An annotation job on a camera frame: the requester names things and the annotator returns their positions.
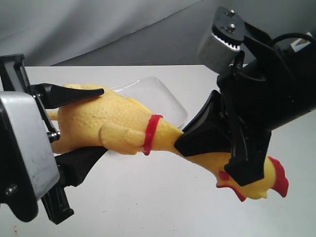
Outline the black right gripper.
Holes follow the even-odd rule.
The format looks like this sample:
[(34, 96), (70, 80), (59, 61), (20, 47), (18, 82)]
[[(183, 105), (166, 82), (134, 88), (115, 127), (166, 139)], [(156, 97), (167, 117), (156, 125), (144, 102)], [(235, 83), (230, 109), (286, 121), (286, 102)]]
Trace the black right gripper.
[(272, 130), (294, 118), (295, 77), (279, 54), (277, 39), (242, 19), (217, 19), (216, 35), (233, 52), (233, 65), (217, 79), (228, 120), (222, 115), (222, 96), (213, 90), (174, 146), (185, 157), (229, 153), (233, 139), (225, 170), (245, 186), (265, 176)]

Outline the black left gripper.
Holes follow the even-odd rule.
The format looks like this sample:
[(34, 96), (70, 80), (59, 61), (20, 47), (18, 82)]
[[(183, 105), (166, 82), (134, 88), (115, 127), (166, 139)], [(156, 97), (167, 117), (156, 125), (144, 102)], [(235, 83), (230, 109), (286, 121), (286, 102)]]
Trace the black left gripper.
[[(6, 55), (0, 58), (1, 92), (23, 92), (33, 96), (51, 145), (59, 139), (60, 133), (52, 124), (45, 108), (56, 109), (79, 100), (101, 96), (104, 94), (104, 89), (75, 89), (48, 83), (31, 86), (23, 61), (22, 54)], [(43, 203), (49, 220), (55, 224), (60, 224), (74, 213), (69, 207), (59, 180), (39, 201)]]

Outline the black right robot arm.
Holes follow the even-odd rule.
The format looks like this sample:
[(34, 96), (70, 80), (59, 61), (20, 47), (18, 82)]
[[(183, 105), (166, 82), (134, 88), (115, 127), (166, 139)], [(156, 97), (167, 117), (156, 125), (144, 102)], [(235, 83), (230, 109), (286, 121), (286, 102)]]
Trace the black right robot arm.
[(184, 128), (177, 151), (228, 152), (224, 170), (240, 186), (264, 179), (272, 131), (316, 107), (315, 36), (272, 39), (238, 17), (214, 19), (198, 54), (219, 89)]

